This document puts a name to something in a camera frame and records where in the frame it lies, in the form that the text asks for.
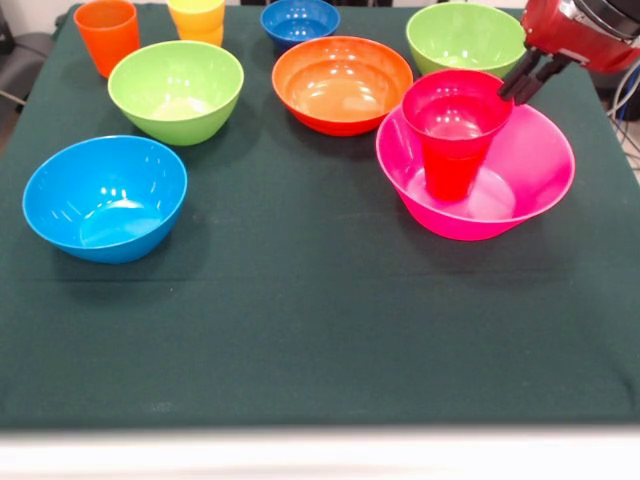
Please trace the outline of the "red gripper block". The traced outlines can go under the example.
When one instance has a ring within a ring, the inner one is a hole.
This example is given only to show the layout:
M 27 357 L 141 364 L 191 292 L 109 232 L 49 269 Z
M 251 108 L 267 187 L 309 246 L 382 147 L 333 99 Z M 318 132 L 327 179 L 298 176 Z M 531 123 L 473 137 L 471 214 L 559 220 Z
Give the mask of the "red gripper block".
M 637 1 L 529 1 L 521 18 L 528 49 L 498 90 L 502 100 L 529 102 L 573 60 L 597 73 L 617 73 L 639 58 Z M 554 55 L 533 77 L 542 53 Z

